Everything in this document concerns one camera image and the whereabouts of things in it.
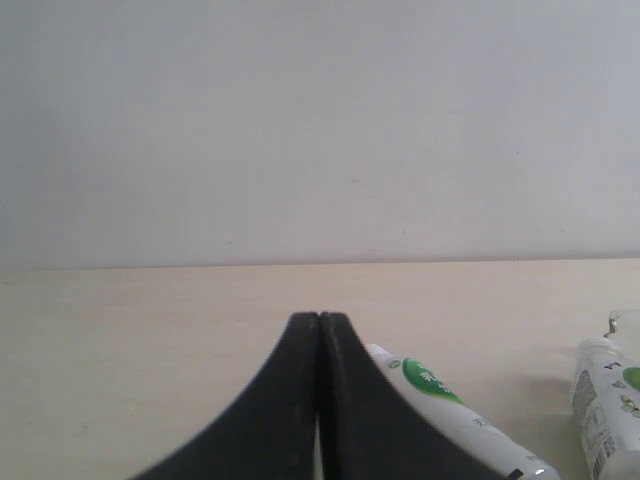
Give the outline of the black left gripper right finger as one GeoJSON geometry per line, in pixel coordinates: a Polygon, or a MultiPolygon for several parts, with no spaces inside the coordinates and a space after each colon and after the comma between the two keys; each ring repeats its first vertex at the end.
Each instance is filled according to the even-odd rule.
{"type": "Polygon", "coordinates": [[[318,421],[326,479],[497,479],[386,380],[343,313],[320,315],[318,421]]]}

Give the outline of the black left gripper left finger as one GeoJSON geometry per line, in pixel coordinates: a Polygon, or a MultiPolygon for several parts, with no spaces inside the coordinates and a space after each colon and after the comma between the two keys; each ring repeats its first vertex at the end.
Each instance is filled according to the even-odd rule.
{"type": "Polygon", "coordinates": [[[202,432],[138,479],[312,479],[319,315],[293,314],[253,380],[202,432]]]}

